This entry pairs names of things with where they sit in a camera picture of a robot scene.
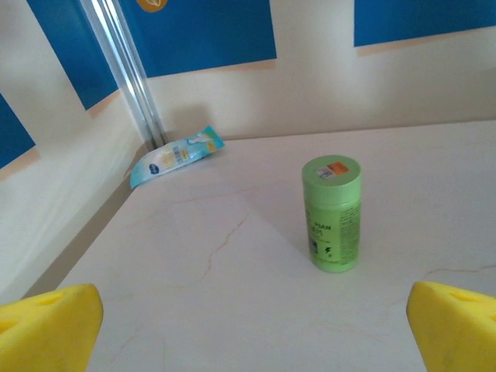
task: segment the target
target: blue poster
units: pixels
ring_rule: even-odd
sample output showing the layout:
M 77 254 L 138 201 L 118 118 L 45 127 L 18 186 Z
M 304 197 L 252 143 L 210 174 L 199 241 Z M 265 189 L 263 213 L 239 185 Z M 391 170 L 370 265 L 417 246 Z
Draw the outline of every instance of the blue poster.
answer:
M 495 0 L 355 0 L 355 47 L 488 26 Z
M 0 168 L 2 168 L 33 148 L 34 141 L 3 95 L 0 95 L 0 118 L 2 118 L 0 120 Z
M 85 109 L 117 89 L 79 0 L 27 0 Z M 269 0 L 120 0 L 148 77 L 276 57 Z
M 120 4 L 148 77 L 276 58 L 269 0 Z
M 27 0 L 85 109 L 117 89 L 79 0 Z

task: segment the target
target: blue plastic packet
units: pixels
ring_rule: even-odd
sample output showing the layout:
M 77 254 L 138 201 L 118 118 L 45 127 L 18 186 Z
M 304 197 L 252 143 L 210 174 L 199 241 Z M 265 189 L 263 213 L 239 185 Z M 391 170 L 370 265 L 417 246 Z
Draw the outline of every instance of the blue plastic packet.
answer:
M 224 147 L 210 126 L 191 137 L 170 142 L 142 157 L 131 170 L 131 188 L 191 164 Z

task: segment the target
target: white countertop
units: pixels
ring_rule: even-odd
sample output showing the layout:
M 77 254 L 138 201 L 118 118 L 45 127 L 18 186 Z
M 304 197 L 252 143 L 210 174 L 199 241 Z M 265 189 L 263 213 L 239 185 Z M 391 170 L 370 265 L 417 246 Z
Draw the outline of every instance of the white countertop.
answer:
M 358 266 L 308 258 L 301 168 L 363 168 Z M 496 295 L 496 123 L 247 139 L 137 188 L 61 287 L 96 284 L 89 371 L 420 371 L 415 281 Z

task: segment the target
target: plastic packaging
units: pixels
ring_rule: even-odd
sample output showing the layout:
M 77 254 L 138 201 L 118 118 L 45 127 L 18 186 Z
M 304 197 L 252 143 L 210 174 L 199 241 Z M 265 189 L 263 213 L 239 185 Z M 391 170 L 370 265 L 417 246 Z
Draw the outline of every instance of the plastic packaging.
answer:
M 355 267 L 360 243 L 360 165 L 339 155 L 318 157 L 303 167 L 302 179 L 312 262 L 328 272 Z
M 170 142 L 141 158 L 131 171 L 131 188 L 170 171 L 191 164 L 224 147 L 224 142 L 208 126 L 195 135 Z

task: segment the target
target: green cylindrical bottle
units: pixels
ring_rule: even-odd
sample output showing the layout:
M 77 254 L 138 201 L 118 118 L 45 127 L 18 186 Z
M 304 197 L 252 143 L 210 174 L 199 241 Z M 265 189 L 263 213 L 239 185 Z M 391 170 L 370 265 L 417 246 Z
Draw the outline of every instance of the green cylindrical bottle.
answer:
M 302 177 L 313 263 L 335 273 L 355 267 L 360 244 L 360 165 L 339 155 L 318 157 L 303 167 Z

